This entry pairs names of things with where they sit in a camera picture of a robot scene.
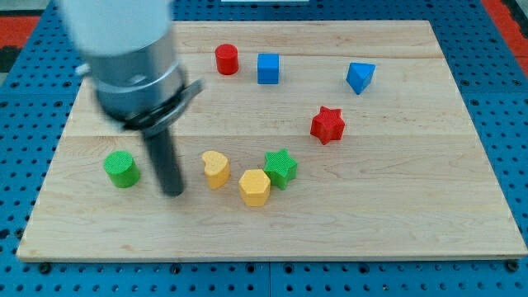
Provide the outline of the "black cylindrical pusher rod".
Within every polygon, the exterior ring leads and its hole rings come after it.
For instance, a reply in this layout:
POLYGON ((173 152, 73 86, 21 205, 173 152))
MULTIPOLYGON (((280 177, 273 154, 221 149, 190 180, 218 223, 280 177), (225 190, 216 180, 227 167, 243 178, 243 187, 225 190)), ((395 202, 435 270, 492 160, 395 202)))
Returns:
POLYGON ((185 185, 169 130, 156 134, 143 133, 143 139, 162 193, 170 197, 179 196, 185 185))

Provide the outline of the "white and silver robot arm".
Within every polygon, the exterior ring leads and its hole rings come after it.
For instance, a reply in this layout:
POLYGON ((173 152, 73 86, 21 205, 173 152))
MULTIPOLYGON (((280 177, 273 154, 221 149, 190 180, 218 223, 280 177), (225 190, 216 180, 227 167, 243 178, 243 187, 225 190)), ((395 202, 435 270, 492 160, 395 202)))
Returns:
POLYGON ((168 0, 59 0, 61 19, 82 58, 102 111, 143 136, 162 192, 185 189, 171 125, 203 82, 189 82, 174 47, 168 0))

